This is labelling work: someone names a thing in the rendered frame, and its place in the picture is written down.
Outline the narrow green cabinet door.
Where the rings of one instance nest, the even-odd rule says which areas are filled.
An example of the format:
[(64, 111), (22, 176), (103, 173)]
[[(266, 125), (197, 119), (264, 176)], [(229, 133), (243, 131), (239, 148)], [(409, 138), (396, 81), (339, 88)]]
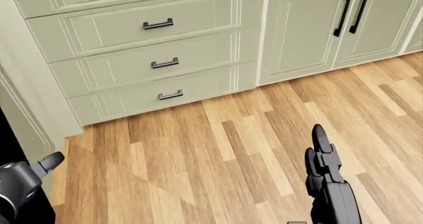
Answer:
[(419, 0), (417, 3), (412, 19), (411, 27), (399, 52), (400, 55), (423, 50), (423, 0)]

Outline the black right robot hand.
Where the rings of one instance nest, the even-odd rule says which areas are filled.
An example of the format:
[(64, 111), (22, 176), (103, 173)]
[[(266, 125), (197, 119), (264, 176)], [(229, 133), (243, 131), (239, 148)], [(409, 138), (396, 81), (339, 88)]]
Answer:
[(313, 224), (363, 224), (351, 185), (340, 173), (340, 156), (320, 124), (311, 132), (313, 147), (305, 151), (307, 193), (313, 198)]

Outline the small green drawer front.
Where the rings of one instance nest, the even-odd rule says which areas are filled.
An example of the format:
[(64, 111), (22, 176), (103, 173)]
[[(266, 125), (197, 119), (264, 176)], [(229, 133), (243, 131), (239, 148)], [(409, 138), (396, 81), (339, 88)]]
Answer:
[[(69, 99), (81, 126), (133, 116), (180, 104), (251, 90), (256, 85), (255, 61), (228, 65), (207, 71), (129, 85)], [(159, 100), (158, 94), (184, 95)]]

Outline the green cabinet side panel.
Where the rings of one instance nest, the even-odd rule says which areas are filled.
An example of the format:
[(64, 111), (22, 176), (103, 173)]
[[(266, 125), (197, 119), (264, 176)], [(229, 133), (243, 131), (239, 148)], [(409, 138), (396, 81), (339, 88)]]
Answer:
[(0, 107), (29, 163), (83, 132), (15, 0), (0, 0)]

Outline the large green drawer front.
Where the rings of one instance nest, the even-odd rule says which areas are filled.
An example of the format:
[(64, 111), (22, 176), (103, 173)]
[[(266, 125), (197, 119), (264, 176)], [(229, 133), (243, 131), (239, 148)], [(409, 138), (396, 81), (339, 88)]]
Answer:
[[(146, 0), (27, 20), (53, 63), (260, 25), (263, 0)], [(144, 30), (172, 18), (174, 25)]]

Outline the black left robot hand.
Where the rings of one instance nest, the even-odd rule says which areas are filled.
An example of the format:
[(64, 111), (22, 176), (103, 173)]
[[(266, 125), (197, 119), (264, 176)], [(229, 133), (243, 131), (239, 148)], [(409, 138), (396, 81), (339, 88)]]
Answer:
[(0, 198), (18, 209), (41, 187), (43, 177), (64, 160), (62, 152), (54, 152), (33, 164), (22, 161), (0, 166)]

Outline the medium green drawer front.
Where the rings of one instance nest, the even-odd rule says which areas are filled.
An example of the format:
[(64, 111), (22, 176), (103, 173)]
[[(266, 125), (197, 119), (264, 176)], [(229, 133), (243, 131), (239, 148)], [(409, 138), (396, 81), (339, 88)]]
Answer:
[[(106, 89), (205, 71), (233, 63), (256, 61), (257, 29), (224, 31), (124, 51), (51, 63), (68, 98)], [(178, 65), (152, 69), (151, 62)]]

